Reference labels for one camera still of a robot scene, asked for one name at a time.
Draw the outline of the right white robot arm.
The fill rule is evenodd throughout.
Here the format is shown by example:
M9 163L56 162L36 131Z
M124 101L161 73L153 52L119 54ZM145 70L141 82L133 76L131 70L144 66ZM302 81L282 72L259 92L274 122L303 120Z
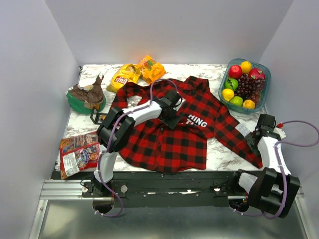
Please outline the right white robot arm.
M259 176L240 171L239 178L230 181L230 191L235 195L246 191L250 207L279 218L286 217L301 183L291 175L283 159L278 144L282 137L276 128L275 117L261 114L254 131L245 139L253 152L261 156L262 171Z

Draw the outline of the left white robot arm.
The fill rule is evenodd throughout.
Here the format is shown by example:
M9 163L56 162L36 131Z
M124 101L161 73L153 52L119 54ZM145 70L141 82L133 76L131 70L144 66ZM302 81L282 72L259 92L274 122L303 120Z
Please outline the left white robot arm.
M113 170L118 152L124 149L133 134L134 127L153 119L174 129L183 114L178 110L185 99L176 91L170 90L163 97L151 96L146 103L136 107L121 109L113 107L97 130L100 156L94 177L93 190L98 196L110 193L109 181L113 178Z

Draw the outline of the red black plaid shirt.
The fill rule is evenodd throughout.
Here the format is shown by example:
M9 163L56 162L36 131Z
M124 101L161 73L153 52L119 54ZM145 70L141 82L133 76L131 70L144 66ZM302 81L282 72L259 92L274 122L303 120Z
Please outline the red black plaid shirt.
M175 129L170 129L159 119L134 127L127 146L119 152L127 163L161 173L191 168L204 170L207 140L215 138L255 167L262 168L261 157L252 152L238 130L239 121L213 96L207 79L190 76L183 82L177 79L171 83L159 81L153 87L128 82L117 91L112 106L127 108L128 98L132 96L140 96L139 103L144 104L150 96L160 98L171 89L177 89L185 99L179 109L184 116Z

